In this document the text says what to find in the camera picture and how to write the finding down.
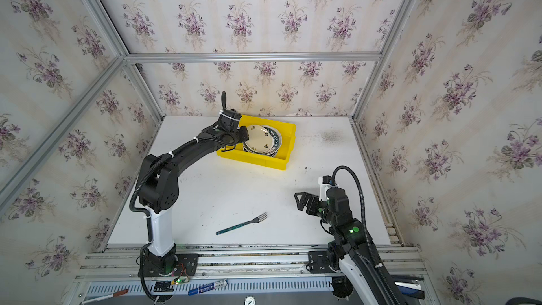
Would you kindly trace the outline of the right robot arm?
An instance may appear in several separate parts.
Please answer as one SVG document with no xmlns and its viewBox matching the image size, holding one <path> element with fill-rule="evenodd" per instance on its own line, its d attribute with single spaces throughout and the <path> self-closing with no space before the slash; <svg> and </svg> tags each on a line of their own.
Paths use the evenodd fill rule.
<svg viewBox="0 0 542 305">
<path fill-rule="evenodd" d="M 354 180 L 360 200 L 361 218 L 353 216 L 346 191 L 339 187 L 337 174 L 348 172 Z M 366 224 L 366 203 L 361 182 L 348 166 L 336 167 L 321 178 L 324 197 L 296 192 L 296 207 L 320 218 L 330 226 L 333 241 L 327 245 L 329 267 L 340 271 L 364 304 L 406 304 L 407 301 L 385 267 Z"/>
</svg>

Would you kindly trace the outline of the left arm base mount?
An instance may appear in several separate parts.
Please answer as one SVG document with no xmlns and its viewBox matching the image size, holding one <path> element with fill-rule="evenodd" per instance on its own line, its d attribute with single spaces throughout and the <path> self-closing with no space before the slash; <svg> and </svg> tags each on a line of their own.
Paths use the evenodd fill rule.
<svg viewBox="0 0 542 305">
<path fill-rule="evenodd" d="M 199 258 L 198 254 L 167 254 L 160 258 L 148 249 L 142 250 L 138 258 L 138 277 L 145 296 L 154 304 L 164 304 L 172 298 L 165 292 L 172 292 L 177 282 L 188 282 L 196 274 Z M 169 281 L 151 287 L 149 278 L 168 278 Z"/>
</svg>

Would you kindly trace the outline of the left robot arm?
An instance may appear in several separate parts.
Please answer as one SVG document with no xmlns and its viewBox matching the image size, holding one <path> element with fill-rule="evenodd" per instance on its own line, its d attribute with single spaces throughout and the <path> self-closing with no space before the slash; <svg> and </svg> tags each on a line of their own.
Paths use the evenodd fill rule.
<svg viewBox="0 0 542 305">
<path fill-rule="evenodd" d="M 242 114 L 227 108 L 227 93 L 221 94 L 218 120 L 199 135 L 162 155 L 147 155 L 141 165 L 129 210 L 144 214 L 152 255 L 164 258 L 174 253 L 171 208 L 179 198 L 179 177 L 200 159 L 219 150 L 231 151 L 248 141 L 246 127 L 240 125 Z"/>
</svg>

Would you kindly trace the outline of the cream floral plate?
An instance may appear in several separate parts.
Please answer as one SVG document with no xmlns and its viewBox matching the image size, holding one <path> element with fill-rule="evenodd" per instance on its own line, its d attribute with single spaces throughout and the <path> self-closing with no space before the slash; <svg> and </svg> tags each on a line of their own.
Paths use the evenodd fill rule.
<svg viewBox="0 0 542 305">
<path fill-rule="evenodd" d="M 244 146 L 254 153 L 266 153 L 274 145 L 274 139 L 269 131 L 258 124 L 252 124 L 246 127 L 248 131 L 248 140 Z"/>
</svg>

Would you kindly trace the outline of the red white marker pen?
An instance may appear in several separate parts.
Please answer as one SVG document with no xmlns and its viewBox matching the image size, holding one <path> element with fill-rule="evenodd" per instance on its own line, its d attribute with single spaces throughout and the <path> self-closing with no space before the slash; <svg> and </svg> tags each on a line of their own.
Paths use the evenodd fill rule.
<svg viewBox="0 0 542 305">
<path fill-rule="evenodd" d="M 104 300 L 107 300 L 107 299 L 124 296 L 126 294 L 128 294 L 128 289 L 123 289 L 123 290 L 120 290 L 118 292 L 111 293 L 109 295 L 104 295 L 104 296 L 101 296 L 101 297 L 96 297 L 96 298 L 92 298 L 92 299 L 89 299 L 89 300 L 85 300 L 85 301 L 81 302 L 80 305 L 87 305 L 87 304 L 91 304 L 91 303 L 95 303 L 95 302 L 101 302 L 101 301 L 104 301 Z"/>
</svg>

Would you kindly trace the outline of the green-handled fork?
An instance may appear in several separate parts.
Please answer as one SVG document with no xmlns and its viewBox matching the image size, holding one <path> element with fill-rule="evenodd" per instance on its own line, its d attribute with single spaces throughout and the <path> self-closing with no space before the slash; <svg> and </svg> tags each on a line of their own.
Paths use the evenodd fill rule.
<svg viewBox="0 0 542 305">
<path fill-rule="evenodd" d="M 222 234 L 226 234 L 228 232 L 231 232 L 231 231 L 234 231 L 234 230 L 238 230 L 242 227 L 245 227 L 247 225 L 253 225 L 253 224 L 258 224 L 258 223 L 261 223 L 262 221 L 266 220 L 268 218 L 268 213 L 265 212 L 261 215 L 259 215 L 258 217 L 254 217 L 252 220 L 248 220 L 248 221 L 245 221 L 243 223 L 239 223 L 237 225 L 233 225 L 231 227 L 228 227 L 226 229 L 223 229 L 223 230 L 220 230 L 220 231 L 217 231 L 215 234 L 218 236 L 218 235 L 222 235 Z"/>
</svg>

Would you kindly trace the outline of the green text-rimmed white plate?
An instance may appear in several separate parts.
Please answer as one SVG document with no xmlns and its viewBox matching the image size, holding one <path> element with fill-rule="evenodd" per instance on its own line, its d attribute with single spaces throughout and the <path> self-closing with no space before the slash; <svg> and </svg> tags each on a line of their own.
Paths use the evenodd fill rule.
<svg viewBox="0 0 542 305">
<path fill-rule="evenodd" d="M 272 127 L 269 127 L 269 126 L 263 126 L 265 127 L 270 135 L 273 137 L 274 139 L 274 145 L 273 147 L 268 151 L 268 152 L 265 152 L 265 153 L 255 153 L 255 152 L 252 152 L 250 151 L 248 148 L 246 148 L 244 146 L 244 143 L 243 143 L 243 149 L 245 152 L 248 152 L 248 153 L 252 153 L 252 154 L 256 154 L 256 155 L 264 155 L 264 156 L 268 156 L 268 157 L 274 157 L 277 152 L 279 151 L 280 147 L 282 146 L 282 136 L 280 135 L 279 131 L 276 130 L 275 128 L 272 128 Z"/>
</svg>

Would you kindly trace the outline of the blue marker pen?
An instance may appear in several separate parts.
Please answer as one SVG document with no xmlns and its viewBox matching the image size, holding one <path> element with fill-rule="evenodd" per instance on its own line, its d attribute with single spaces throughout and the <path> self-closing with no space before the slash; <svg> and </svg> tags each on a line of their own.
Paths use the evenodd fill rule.
<svg viewBox="0 0 542 305">
<path fill-rule="evenodd" d="M 191 290 L 189 290 L 188 295 L 190 297 L 195 296 L 195 295 L 200 295 L 200 294 L 203 294 L 203 293 L 206 293 L 206 292 L 210 292 L 210 291 L 214 291 L 214 290 L 223 288 L 225 286 L 227 286 L 227 281 L 226 280 L 219 280 L 219 281 L 212 282 L 212 283 L 209 283 L 209 284 L 201 285 L 200 287 L 197 287 L 195 289 L 191 289 Z"/>
</svg>

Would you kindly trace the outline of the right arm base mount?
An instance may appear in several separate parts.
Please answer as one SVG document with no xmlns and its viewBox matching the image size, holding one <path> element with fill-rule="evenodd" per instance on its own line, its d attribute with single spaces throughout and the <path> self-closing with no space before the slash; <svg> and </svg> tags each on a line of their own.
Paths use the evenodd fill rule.
<svg viewBox="0 0 542 305">
<path fill-rule="evenodd" d="M 340 273 L 339 262 L 344 257 L 344 250 L 332 241 L 326 250 L 308 252 L 306 270 L 311 274 Z M 332 277 L 332 294 L 339 299 L 349 299 L 354 292 L 354 286 L 346 276 Z"/>
</svg>

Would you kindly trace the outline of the yellow plastic bin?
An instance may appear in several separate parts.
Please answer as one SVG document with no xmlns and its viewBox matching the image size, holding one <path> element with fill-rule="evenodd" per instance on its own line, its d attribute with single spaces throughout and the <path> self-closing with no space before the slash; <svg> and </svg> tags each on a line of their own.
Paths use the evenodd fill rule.
<svg viewBox="0 0 542 305">
<path fill-rule="evenodd" d="M 292 123 L 265 119 L 262 117 L 241 117 L 241 126 L 247 127 L 252 124 L 269 126 L 279 131 L 280 135 L 282 136 L 282 146 L 274 157 L 245 152 L 242 144 L 238 144 L 235 148 L 228 148 L 227 151 L 219 151 L 217 155 L 224 159 L 245 162 L 272 169 L 285 170 L 296 141 L 296 126 Z"/>
</svg>

